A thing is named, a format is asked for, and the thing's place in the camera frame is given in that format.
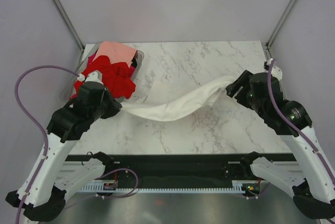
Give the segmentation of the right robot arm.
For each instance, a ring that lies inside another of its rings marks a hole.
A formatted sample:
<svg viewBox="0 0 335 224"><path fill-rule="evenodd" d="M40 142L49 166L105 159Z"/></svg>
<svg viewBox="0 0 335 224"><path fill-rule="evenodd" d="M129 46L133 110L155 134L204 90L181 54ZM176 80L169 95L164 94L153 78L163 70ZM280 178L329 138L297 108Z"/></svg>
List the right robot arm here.
<svg viewBox="0 0 335 224"><path fill-rule="evenodd" d="M315 135L312 121L303 105L287 100L280 82L266 72L244 71L226 88L237 103L255 111L264 123L285 142L298 162L302 174L295 174L251 152L242 159L244 178L265 179L293 199L299 211L309 219L334 223L334 169Z"/></svg>

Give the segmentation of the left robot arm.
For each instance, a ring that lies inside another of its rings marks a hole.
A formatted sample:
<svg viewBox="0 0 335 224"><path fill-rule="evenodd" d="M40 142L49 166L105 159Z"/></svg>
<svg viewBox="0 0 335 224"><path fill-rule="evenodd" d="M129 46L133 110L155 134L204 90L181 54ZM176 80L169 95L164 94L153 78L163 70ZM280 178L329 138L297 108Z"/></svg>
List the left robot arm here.
<svg viewBox="0 0 335 224"><path fill-rule="evenodd" d="M103 83L86 81L77 97L55 111L47 126L47 143L26 182L16 191L9 192L6 201L23 209L23 215L35 222L54 220L66 202L83 186L102 177L111 178L115 166L103 152L93 154L88 163L63 179L57 175L65 159L83 133L98 119L116 115L121 104L115 101Z"/></svg>

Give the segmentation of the white Coca-Cola t-shirt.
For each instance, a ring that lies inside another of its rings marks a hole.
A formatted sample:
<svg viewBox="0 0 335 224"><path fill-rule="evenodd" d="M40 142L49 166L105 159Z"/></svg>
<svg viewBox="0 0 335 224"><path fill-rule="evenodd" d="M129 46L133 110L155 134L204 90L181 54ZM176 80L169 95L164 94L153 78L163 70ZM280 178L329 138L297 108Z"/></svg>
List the white Coca-Cola t-shirt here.
<svg viewBox="0 0 335 224"><path fill-rule="evenodd" d="M176 121L200 108L213 106L219 96L233 83L233 77L222 76L202 85L168 103L130 103L122 102L121 110L129 114L153 121Z"/></svg>

